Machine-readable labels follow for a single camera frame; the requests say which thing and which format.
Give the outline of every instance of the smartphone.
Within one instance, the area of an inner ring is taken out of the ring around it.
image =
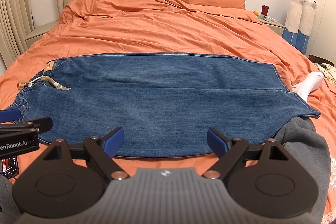
[[[17,164],[17,157],[7,158],[2,161],[1,171],[4,173],[4,177],[10,179],[11,176],[19,174],[19,167]]]

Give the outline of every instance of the leather patch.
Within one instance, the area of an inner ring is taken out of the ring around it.
[[[53,66],[54,66],[54,63],[55,63],[55,61],[48,62],[47,65],[45,66],[44,70],[43,70],[43,73],[45,73],[48,70],[52,70]]]

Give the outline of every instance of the curtain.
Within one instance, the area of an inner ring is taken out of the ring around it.
[[[33,29],[29,0],[0,0],[0,53],[6,67],[28,49],[25,36]]]

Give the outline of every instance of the bed sheet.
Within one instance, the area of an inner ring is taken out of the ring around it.
[[[105,52],[193,52],[233,55],[272,63],[288,88],[318,71],[303,54],[289,45],[246,10],[191,5],[181,0],[74,0],[58,24],[19,56],[0,77],[0,109],[10,105],[18,81],[28,81],[50,60]],[[329,146],[332,173],[324,223],[336,210],[336,89],[326,80],[308,98],[321,112],[312,119]],[[46,148],[19,156],[20,172]],[[216,162],[214,155],[181,159],[114,159],[134,175],[137,167],[195,167],[201,174]]]

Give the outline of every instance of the white alpaca plush toy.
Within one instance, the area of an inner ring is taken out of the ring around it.
[[[306,3],[302,8],[302,15],[300,20],[299,32],[296,38],[295,48],[297,48],[303,54],[305,54],[307,50],[308,39],[313,28],[316,8],[316,0],[306,0]]]
[[[295,46],[296,43],[302,14],[302,6],[305,2],[306,0],[288,0],[288,12],[285,22],[286,29],[284,30],[282,37],[293,46]]]

